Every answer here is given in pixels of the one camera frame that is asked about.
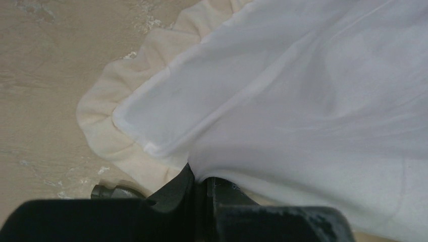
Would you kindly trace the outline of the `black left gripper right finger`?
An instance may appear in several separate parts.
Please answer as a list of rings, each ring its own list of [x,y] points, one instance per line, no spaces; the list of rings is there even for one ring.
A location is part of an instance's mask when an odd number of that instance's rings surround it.
[[[337,209],[263,206],[234,183],[210,177],[206,185],[206,241],[354,241]]]

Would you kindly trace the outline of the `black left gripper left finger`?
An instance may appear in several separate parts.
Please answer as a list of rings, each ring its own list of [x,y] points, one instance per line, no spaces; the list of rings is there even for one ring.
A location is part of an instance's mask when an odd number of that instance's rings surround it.
[[[1,241],[194,241],[189,166],[146,199],[32,200],[1,228]]]

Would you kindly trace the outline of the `dark green cream-frilled pillowcase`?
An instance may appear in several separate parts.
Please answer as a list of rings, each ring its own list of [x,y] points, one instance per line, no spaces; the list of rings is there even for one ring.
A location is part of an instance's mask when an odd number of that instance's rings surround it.
[[[427,241],[427,1],[200,1],[108,64],[77,121],[147,191],[189,164]]]

